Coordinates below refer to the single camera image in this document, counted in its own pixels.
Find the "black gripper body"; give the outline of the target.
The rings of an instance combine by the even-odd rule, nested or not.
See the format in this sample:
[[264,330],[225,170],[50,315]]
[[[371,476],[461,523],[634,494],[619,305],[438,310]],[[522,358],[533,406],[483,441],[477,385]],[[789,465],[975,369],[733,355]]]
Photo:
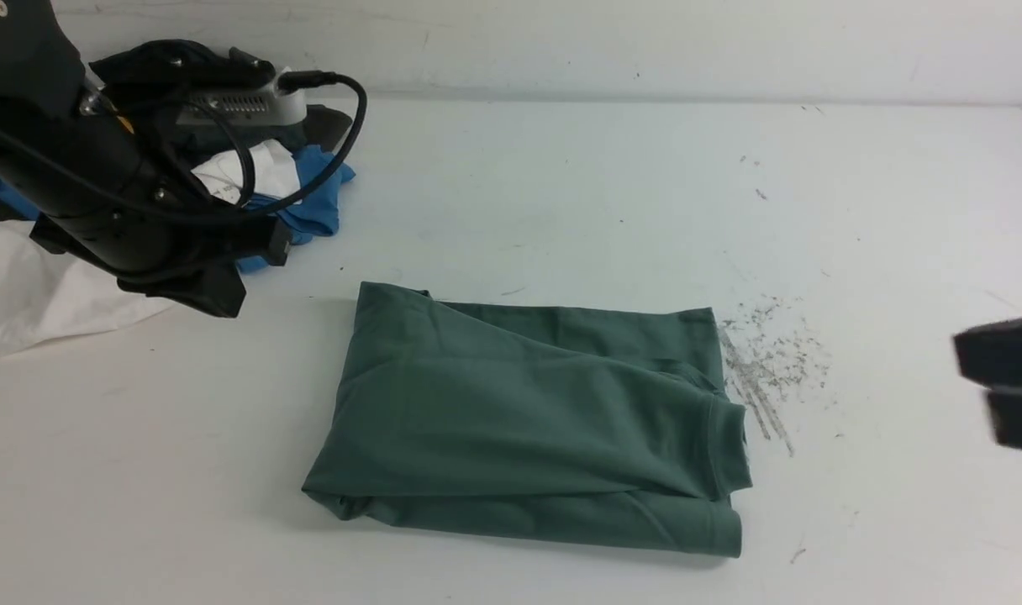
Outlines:
[[226,229],[246,218],[215,202],[192,176],[133,134],[66,134],[28,153],[32,239],[115,278],[156,278],[211,265]]

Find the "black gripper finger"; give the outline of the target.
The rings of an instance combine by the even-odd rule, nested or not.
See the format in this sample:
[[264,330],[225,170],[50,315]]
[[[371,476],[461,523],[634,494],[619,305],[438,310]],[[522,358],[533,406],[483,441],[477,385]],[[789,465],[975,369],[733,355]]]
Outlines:
[[228,226],[226,236],[226,257],[243,268],[282,267],[292,252],[293,231],[276,215]]
[[988,388],[1022,388],[1022,318],[954,334],[958,371]]
[[985,399],[996,444],[1022,450],[1022,395],[990,391]]
[[125,292],[180,302],[215,318],[237,318],[246,288],[234,265],[211,265],[156,278],[119,278]]

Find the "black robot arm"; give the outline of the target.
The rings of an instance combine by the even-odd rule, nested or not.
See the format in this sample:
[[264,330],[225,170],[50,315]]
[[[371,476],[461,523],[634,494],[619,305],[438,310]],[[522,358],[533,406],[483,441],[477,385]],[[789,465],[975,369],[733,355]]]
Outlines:
[[[358,98],[337,153],[296,191],[254,203],[252,153],[215,86],[253,92],[347,86]],[[366,91],[345,74],[257,64],[132,61],[93,88],[46,1],[0,1],[0,177],[37,210],[31,237],[111,276],[120,290],[235,318],[242,267],[281,267],[296,244],[289,214],[339,181],[366,115]],[[713,421],[729,408],[719,376],[721,332],[708,309],[673,315],[585,308],[442,302],[429,292],[362,284],[340,384],[340,408],[391,421],[407,403],[460,429],[466,411],[496,402],[580,408],[598,418],[656,401],[668,387],[692,395]]]

